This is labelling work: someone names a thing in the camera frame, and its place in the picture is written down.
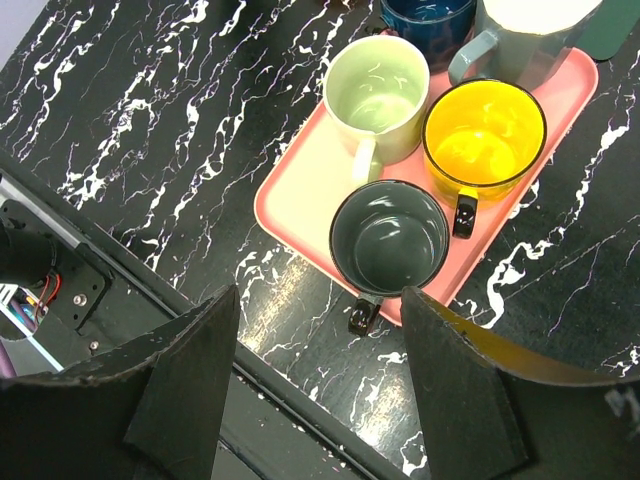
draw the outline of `cup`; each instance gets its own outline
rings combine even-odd
[[[322,94],[340,140],[355,156],[356,186],[377,180],[386,165],[418,147],[428,93],[429,66],[402,38],[361,38],[336,55]]]
[[[367,335],[385,298],[405,286],[423,287],[440,271],[449,250],[449,226],[438,202],[410,183],[380,180],[340,205],[329,234],[331,258],[359,290],[349,331]]]
[[[476,36],[453,57],[449,81],[475,76],[531,91],[556,73],[602,0],[478,0]]]
[[[464,45],[476,0],[381,0],[382,20],[424,54],[431,73],[443,72]]]
[[[439,196],[455,207],[454,237],[471,237],[478,200],[503,199],[546,138],[542,107],[516,85],[469,80],[434,102],[424,124],[425,161]]]

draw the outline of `marble countertop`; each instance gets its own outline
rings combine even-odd
[[[253,198],[367,1],[50,2],[0,76],[0,145],[193,302],[237,282],[240,339],[414,479],[402,332],[257,226]],[[640,372],[640,28],[452,308],[535,351]]]

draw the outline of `screw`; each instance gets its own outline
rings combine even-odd
[[[73,304],[78,307],[84,307],[87,304],[87,296],[84,293],[73,297]]]

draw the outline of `pink tray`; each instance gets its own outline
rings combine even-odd
[[[597,84],[598,71],[594,62],[581,50],[573,49],[558,72],[533,92],[544,109],[548,124],[547,144],[540,159],[507,198],[478,212],[471,239],[452,238],[442,270],[423,289],[427,294],[444,305],[453,300],[593,96]],[[433,76],[429,100],[433,101],[450,86],[446,73]],[[352,166],[353,156],[338,141],[321,102],[261,185],[254,209],[264,230],[357,294],[340,276],[329,254],[331,220],[345,197],[354,190]],[[385,168],[382,178],[411,181],[434,192],[426,174],[422,147],[406,160]],[[444,204],[442,207],[452,225],[453,209]],[[381,313],[395,325],[401,325],[400,299],[385,300]]]

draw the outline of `blue mug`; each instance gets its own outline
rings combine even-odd
[[[382,20],[422,52],[431,73],[445,71],[473,27],[476,0],[381,0]]]

